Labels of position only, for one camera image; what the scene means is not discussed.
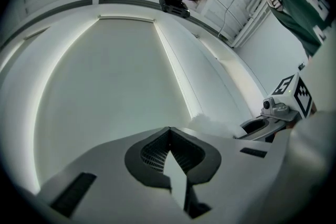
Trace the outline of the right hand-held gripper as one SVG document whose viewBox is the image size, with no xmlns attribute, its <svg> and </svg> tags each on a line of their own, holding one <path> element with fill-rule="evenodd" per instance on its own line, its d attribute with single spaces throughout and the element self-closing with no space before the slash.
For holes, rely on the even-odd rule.
<svg viewBox="0 0 336 224">
<path fill-rule="evenodd" d="M 261 115 L 278 120 L 251 119 L 241 125 L 246 134 L 233 138 L 271 143 L 275 134 L 286 128 L 285 122 L 292 122 L 297 117 L 307 118 L 311 113 L 312 104 L 312 96 L 299 73 L 286 77 L 263 100 L 261 108 Z"/>
</svg>

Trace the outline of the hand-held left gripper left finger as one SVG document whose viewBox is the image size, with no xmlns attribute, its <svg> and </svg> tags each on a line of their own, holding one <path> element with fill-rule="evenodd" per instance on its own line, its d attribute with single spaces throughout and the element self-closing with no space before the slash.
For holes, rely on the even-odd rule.
<svg viewBox="0 0 336 224">
<path fill-rule="evenodd" d="M 164 175 L 170 128 L 98 145 L 46 182 L 51 223 L 189 223 Z"/>
</svg>

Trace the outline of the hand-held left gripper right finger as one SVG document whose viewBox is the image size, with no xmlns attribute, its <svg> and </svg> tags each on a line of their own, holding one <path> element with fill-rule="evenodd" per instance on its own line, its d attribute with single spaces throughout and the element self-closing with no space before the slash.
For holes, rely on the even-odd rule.
<svg viewBox="0 0 336 224">
<path fill-rule="evenodd" d="M 170 211 L 173 223 L 266 223 L 285 134 L 266 143 L 173 127 L 170 143 L 187 177 L 186 208 Z"/>
</svg>

